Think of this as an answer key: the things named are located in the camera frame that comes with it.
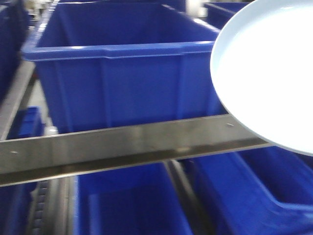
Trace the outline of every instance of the blue storage bin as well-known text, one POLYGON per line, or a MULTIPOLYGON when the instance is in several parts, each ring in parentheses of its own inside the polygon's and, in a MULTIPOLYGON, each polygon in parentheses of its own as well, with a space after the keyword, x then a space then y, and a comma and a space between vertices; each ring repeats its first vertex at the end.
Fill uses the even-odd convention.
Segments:
POLYGON ((239 10, 245 7, 248 2, 210 2, 204 3, 207 8, 206 21, 221 29, 239 10))
POLYGON ((0 234, 24 235, 36 183, 0 187, 0 234))
POLYGON ((218 33, 158 3, 59 3, 23 54, 59 132, 83 131, 225 113, 209 71, 218 33))
POLYGON ((193 160, 193 186, 235 235, 313 232, 313 172, 294 153, 270 147, 193 160))
MULTIPOLYGON (((90 0, 60 0, 59 2, 87 2, 90 0)), ((98 0, 98 1, 110 1, 110 2, 158 2, 161 4, 169 5, 178 11, 186 11, 186 0, 98 0)))
POLYGON ((4 98, 18 66, 9 28, 8 7, 0 5, 0 101, 4 98))
POLYGON ((0 5, 8 6, 8 17, 10 30, 16 51, 21 49, 24 43, 30 18, 24 8, 23 0, 0 0, 0 5))
MULTIPOLYGON (((19 111, 18 116, 21 120, 14 123, 18 134, 12 136, 13 139, 42 135, 43 124, 38 107, 19 111)), ((30 192, 35 189, 36 184, 0 187, 0 235, 25 234, 32 201, 30 192)))
POLYGON ((19 138, 42 136, 44 124, 41 119, 40 108, 37 106, 28 107, 22 120, 22 126, 18 133, 19 138))
POLYGON ((75 235, 191 235, 163 164, 77 177, 75 235))

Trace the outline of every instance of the blue container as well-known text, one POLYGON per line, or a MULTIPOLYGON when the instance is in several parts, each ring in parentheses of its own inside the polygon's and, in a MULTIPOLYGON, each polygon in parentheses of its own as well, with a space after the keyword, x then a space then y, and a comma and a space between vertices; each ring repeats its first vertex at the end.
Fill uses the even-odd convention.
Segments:
POLYGON ((13 36, 14 47, 16 51, 19 51, 26 39, 30 23, 30 18, 24 8, 23 0, 0 0, 0 5, 8 7, 9 25, 13 36))
POLYGON ((313 232, 313 172, 278 147, 193 160, 194 189, 235 235, 313 232))
POLYGON ((206 21, 216 28, 223 28, 224 25, 239 10, 245 7, 248 2, 211 2, 205 3, 203 6, 207 8, 206 21))
POLYGON ((18 66, 9 28, 8 10, 8 7, 0 5, 0 101, 4 98, 18 66))
MULTIPOLYGON (((43 129, 41 118, 38 117, 40 116, 40 109, 29 107, 25 111, 20 111, 20 114, 21 123, 15 122, 19 134, 14 139, 41 136, 43 132, 38 131, 38 129, 43 129)), ((0 187, 0 235, 25 234, 32 201, 30 192, 35 189, 36 184, 0 187)))
POLYGON ((225 112, 209 70, 218 29, 158 3, 52 7, 23 54, 60 133, 225 112))
POLYGON ((75 235, 191 235, 163 164, 82 175, 75 235))
POLYGON ((28 107, 22 120, 22 126, 18 133, 18 139, 42 136, 43 133, 44 124, 42 123, 40 108, 37 106, 28 107))
MULTIPOLYGON (((97 0, 60 0, 59 2, 87 2, 97 0)), ((98 0, 98 1, 110 1, 110 2, 158 2, 161 4, 169 5, 178 11, 186 11, 186 0, 98 0)))
POLYGON ((24 235, 35 183, 0 187, 0 234, 24 235))

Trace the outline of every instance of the metal shelf frame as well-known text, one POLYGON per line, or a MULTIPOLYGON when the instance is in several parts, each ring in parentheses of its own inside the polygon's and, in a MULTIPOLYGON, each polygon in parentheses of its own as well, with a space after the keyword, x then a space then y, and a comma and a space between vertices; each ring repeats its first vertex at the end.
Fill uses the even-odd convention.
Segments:
POLYGON ((0 106, 0 186, 270 146, 231 115, 6 140, 33 84, 23 61, 0 106))

